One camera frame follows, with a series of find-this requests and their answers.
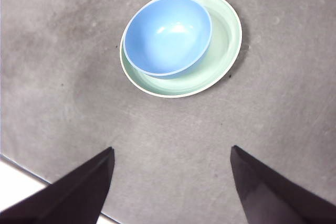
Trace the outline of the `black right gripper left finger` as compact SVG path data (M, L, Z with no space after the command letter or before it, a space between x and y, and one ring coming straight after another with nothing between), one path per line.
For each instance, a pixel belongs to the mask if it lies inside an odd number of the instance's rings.
M1 212L1 223L96 223L110 189L108 147L43 190Z

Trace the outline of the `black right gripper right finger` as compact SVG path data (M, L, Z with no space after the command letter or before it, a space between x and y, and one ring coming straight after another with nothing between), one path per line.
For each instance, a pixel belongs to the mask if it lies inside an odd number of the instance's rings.
M230 164L248 223L335 223L335 205L237 145L231 148Z

